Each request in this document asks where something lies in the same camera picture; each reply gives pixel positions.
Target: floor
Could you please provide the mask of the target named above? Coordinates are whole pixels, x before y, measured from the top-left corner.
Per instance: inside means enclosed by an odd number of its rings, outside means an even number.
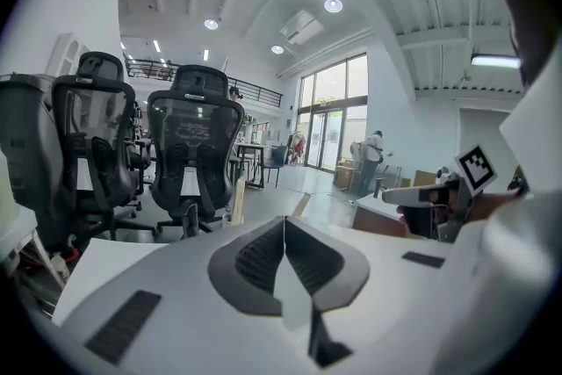
[[[154,173],[154,166],[151,166],[147,173],[149,175]],[[273,170],[270,183],[265,183],[265,189],[246,188],[242,213],[244,222],[266,222],[275,216],[289,215],[301,200],[303,193],[308,192],[311,194],[311,198],[302,218],[310,225],[351,227],[355,207],[350,202],[356,200],[357,196],[337,189],[332,184],[334,177],[332,174],[302,166],[285,166],[280,170],[277,188],[275,187],[276,175],[276,171]],[[146,189],[140,200],[142,211],[137,213],[135,219],[127,217],[126,212],[131,208],[120,209],[117,211],[117,215],[145,225],[153,225],[160,220],[169,220],[168,214],[152,199],[150,190]],[[182,233],[181,228],[165,227],[162,234],[154,239],[148,231],[118,230],[117,239],[126,242],[165,243],[178,241]]]

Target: recessed ceiling light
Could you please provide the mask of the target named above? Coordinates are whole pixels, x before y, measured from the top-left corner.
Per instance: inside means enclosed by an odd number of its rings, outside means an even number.
[[[473,66],[493,66],[496,68],[519,69],[521,67],[521,60],[514,56],[502,55],[473,55]]]
[[[219,28],[219,23],[214,19],[206,19],[204,24],[209,30],[216,30]]]
[[[327,0],[324,2],[324,8],[331,13],[339,13],[343,9],[341,0]]]

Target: white desk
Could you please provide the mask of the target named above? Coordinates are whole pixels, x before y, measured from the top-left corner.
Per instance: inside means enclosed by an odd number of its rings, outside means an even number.
[[[98,287],[166,245],[92,239],[62,291],[54,309],[53,323],[60,326]]]

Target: balcony railing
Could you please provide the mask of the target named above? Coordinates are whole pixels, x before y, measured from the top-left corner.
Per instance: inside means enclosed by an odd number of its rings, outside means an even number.
[[[154,78],[164,82],[173,82],[179,65],[171,63],[166,64],[166,66],[168,67],[165,68],[158,61],[135,60],[135,62],[131,62],[131,60],[126,60],[127,73],[132,78]],[[283,94],[231,76],[228,78],[228,84],[238,88],[238,91],[245,99],[254,100],[269,106],[281,106]]]

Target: mesh chair back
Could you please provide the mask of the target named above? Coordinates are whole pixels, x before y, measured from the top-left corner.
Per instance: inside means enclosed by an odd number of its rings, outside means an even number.
[[[199,212],[214,215],[227,204],[232,185],[227,162],[244,116],[243,108],[223,97],[199,97],[170,90],[148,98],[150,132],[155,143],[155,202],[170,216],[199,203]],[[184,178],[197,177],[199,194],[186,193]]]
[[[120,205],[133,190],[126,169],[126,128],[134,90],[127,83],[98,78],[88,83],[60,76],[53,86],[54,119],[63,149],[61,186],[69,201],[90,211]],[[80,189],[79,159],[88,162],[91,190]],[[99,198],[100,192],[105,198]]]
[[[123,65],[121,60],[105,52],[86,52],[80,56],[78,62],[78,76],[88,78],[106,78],[115,82],[122,82]]]
[[[171,90],[196,96],[228,98],[228,78],[217,69],[188,64],[177,68]]]

